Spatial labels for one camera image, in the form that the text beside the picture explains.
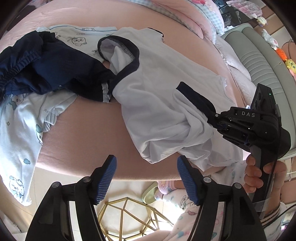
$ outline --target cartoon print fabric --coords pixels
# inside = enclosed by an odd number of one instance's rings
[[[79,27],[69,24],[59,24],[48,28],[41,27],[37,31],[55,33],[55,37],[68,46],[103,62],[103,58],[98,53],[98,41],[103,37],[114,34],[117,29],[116,27]]]
[[[76,99],[65,89],[44,95],[6,96],[0,105],[0,175],[4,185],[24,206],[42,147],[43,133]]]
[[[163,196],[163,201],[168,202],[176,207],[173,209],[173,212],[180,211],[180,216],[175,222],[172,231],[164,231],[166,235],[160,238],[160,234],[157,237],[152,233],[144,238],[139,238],[136,241],[187,241],[191,233],[193,224],[199,212],[199,206],[194,205],[192,201],[189,200],[188,195],[185,189],[176,189],[169,194]],[[284,203],[280,205],[280,213],[286,210]],[[223,223],[223,214],[224,214],[224,203],[220,202],[218,204],[217,215],[215,220],[215,226],[212,233],[211,241],[218,241],[220,237],[220,232]],[[279,218],[276,222],[270,225],[265,229],[265,235],[267,241],[275,241],[281,234],[281,221],[284,217]]]
[[[176,189],[169,194],[163,196],[163,201],[175,205],[180,210],[180,216],[175,223],[173,230],[164,239],[164,241],[187,241],[191,232],[193,223],[199,212],[199,206],[196,206],[186,193],[185,189]],[[222,226],[224,204],[218,204],[215,227],[213,230],[212,241],[219,239],[219,234]]]

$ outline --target yellow plush toy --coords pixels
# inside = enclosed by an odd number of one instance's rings
[[[285,64],[289,70],[291,70],[294,74],[296,74],[296,64],[293,60],[287,59]]]

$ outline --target plush toy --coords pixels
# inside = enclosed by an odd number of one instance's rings
[[[277,48],[276,53],[279,55],[279,57],[281,58],[282,61],[284,61],[284,62],[287,61],[288,57],[282,49]]]
[[[294,78],[294,80],[296,82],[296,74],[294,74],[293,70],[291,70],[291,69],[289,69],[289,71],[290,71],[291,75],[293,76],[293,78]]]
[[[277,50],[277,48],[279,47],[278,42],[265,29],[262,30],[262,37],[265,39],[266,42],[270,44],[270,46],[274,50]]]
[[[258,17],[257,22],[260,27],[264,27],[264,26],[268,25],[267,20],[263,17]]]
[[[289,70],[291,70],[294,74],[296,74],[296,64],[293,60],[287,59],[287,61],[285,62],[285,65]]]

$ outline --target pink pillow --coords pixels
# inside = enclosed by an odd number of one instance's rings
[[[188,0],[198,7],[212,22],[216,32],[224,34],[224,20],[220,10],[212,0]]]
[[[152,0],[154,3],[175,9],[196,22],[202,29],[203,35],[213,44],[216,43],[216,29],[207,16],[188,0]]]
[[[187,24],[187,28],[189,28],[192,32],[194,32],[198,37],[203,39],[203,33],[201,27],[194,22],[191,18],[187,17],[185,14],[179,12],[176,9],[170,8],[168,6],[165,6],[163,4],[159,4],[161,7],[165,8],[167,11],[174,14],[176,17],[178,17],[182,22]]]

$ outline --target finger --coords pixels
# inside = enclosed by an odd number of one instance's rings
[[[244,176],[244,181],[251,187],[260,188],[263,186],[263,181],[258,177],[249,177],[248,175]]]
[[[272,171],[273,165],[274,165],[274,162],[270,162],[270,163],[266,164],[263,167],[263,171],[267,174],[270,174]],[[285,163],[283,163],[281,161],[277,161],[276,167],[274,168],[274,173],[280,173],[280,172],[287,172],[287,166]]]
[[[263,167],[264,172],[267,174],[271,173],[273,162],[268,163]],[[284,185],[286,175],[287,175],[287,166],[285,163],[281,161],[277,161],[276,166],[274,168],[275,178],[273,188],[281,188]]]
[[[257,189],[255,187],[251,187],[245,183],[244,190],[246,191],[246,193],[254,193]]]
[[[247,166],[244,171],[249,177],[261,177],[262,171],[256,166]]]
[[[248,166],[254,166],[256,164],[256,159],[252,155],[249,155],[246,159],[246,163]]]

